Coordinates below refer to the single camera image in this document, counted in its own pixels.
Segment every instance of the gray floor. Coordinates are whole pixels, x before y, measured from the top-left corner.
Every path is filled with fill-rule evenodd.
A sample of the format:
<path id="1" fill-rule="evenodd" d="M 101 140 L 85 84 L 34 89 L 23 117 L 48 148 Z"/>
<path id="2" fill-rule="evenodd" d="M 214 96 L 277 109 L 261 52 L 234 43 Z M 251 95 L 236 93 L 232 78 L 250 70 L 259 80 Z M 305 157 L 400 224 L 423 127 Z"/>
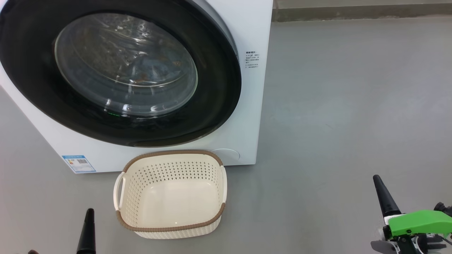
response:
<path id="1" fill-rule="evenodd" d="M 360 254 L 382 226 L 372 175 L 403 212 L 452 205 L 452 18 L 273 24 L 258 163 L 230 167 L 210 235 L 146 240 L 119 225 L 117 173 L 73 174 L 0 90 L 0 246 L 99 254 Z"/>

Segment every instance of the black cone-shaped tip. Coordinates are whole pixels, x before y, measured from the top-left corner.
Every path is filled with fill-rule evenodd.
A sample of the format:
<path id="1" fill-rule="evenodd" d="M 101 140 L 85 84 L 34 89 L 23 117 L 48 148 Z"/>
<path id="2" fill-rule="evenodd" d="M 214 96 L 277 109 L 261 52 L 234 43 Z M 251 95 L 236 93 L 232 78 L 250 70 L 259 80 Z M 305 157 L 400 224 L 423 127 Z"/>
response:
<path id="1" fill-rule="evenodd" d="M 85 222 L 80 235 L 77 254 L 96 254 L 96 234 L 94 229 L 94 209 L 86 211 Z"/>
<path id="2" fill-rule="evenodd" d="M 376 174 L 373 176 L 373 183 L 375 184 L 383 217 L 402 214 L 379 175 Z"/>

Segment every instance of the beige plastic basket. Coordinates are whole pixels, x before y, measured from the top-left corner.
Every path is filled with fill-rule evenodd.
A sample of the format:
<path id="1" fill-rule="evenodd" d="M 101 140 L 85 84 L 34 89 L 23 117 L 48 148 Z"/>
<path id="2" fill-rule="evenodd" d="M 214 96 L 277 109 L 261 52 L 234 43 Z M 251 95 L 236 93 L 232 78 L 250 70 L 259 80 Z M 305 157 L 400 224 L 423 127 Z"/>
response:
<path id="1" fill-rule="evenodd" d="M 176 239 L 214 231 L 226 194 L 226 171 L 215 154 L 165 151 L 132 159 L 116 179 L 113 202 L 125 228 L 145 238 Z"/>

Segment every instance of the brown basket rim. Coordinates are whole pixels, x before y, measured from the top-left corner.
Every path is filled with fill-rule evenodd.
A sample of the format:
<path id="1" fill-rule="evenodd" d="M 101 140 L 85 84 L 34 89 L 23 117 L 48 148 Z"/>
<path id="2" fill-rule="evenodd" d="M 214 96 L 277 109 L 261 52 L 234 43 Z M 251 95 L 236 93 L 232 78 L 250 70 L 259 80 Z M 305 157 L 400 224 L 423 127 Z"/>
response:
<path id="1" fill-rule="evenodd" d="M 154 152 L 154 153 L 147 153 L 147 154 L 143 154 L 143 155 L 139 155 L 135 158 L 133 158 L 132 160 L 130 160 L 126 166 L 124 167 L 123 172 L 126 173 L 127 170 L 130 168 L 130 166 L 132 164 L 134 164 L 136 161 L 140 160 L 140 159 L 144 159 L 144 158 L 149 158 L 149 157 L 155 157 L 155 156 L 161 156 L 161 155 L 173 155 L 173 154 L 204 154 L 204 155 L 209 155 L 211 157 L 213 157 L 220 166 L 223 166 L 223 163 L 221 161 L 221 159 L 214 153 L 209 152 L 209 151 L 204 151 L 204 150 L 176 150 L 176 151 L 162 151 L 162 152 Z M 204 226 L 208 226 L 212 223 L 214 223 L 216 220 L 218 220 L 218 218 L 220 218 L 220 216 L 222 215 L 224 209 L 225 209 L 226 203 L 222 203 L 220 210 L 218 211 L 218 213 L 210 220 L 206 221 L 206 222 L 201 222 L 201 223 L 197 223 L 197 224 L 192 224 L 192 225 L 186 225 L 186 226 L 177 226 L 177 227 L 162 227 L 162 228 L 144 228 L 144 227 L 133 227 L 129 224 L 127 224 L 122 216 L 121 216 L 121 212 L 120 211 L 116 211 L 116 217 L 118 218 L 119 223 L 127 228 L 128 230 L 131 231 L 136 231 L 136 232 L 171 232 L 171 231 L 180 231 L 180 230 L 188 230 L 188 229 L 195 229 L 195 228 L 200 228 L 200 227 L 204 227 Z"/>

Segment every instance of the green plastic cover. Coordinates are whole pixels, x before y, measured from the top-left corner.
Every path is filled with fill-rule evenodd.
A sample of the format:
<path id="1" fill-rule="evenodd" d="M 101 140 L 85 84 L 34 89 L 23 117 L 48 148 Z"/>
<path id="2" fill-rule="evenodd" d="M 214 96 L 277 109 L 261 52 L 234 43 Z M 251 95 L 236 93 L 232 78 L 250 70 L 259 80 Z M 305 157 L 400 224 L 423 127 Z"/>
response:
<path id="1" fill-rule="evenodd" d="M 392 237 L 412 234 L 452 232 L 452 217 L 440 211 L 420 210 L 389 219 Z"/>

